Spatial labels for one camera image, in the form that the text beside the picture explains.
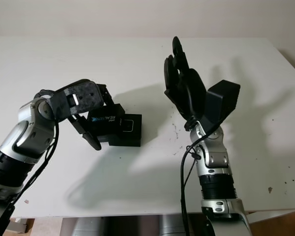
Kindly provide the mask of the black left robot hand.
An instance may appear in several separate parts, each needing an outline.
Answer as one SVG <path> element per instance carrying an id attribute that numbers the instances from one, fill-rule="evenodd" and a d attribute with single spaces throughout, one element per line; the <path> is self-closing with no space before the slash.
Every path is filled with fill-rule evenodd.
<path id="1" fill-rule="evenodd" d="M 104 84 L 97 84 L 102 95 L 104 104 L 106 106 L 114 105 L 113 99 Z M 97 135 L 91 131 L 87 119 L 79 114 L 70 116 L 68 118 L 69 122 L 77 130 L 79 134 L 93 147 L 95 150 L 101 150 L 101 144 L 97 138 Z"/>

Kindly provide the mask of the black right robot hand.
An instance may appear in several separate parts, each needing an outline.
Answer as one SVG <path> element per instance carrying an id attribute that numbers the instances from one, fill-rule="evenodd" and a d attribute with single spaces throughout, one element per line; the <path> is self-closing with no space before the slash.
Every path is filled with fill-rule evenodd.
<path id="1" fill-rule="evenodd" d="M 185 120 L 199 120 L 204 113 L 206 88 L 197 71 L 189 67 L 177 36 L 172 40 L 172 50 L 164 61 L 164 93 Z"/>

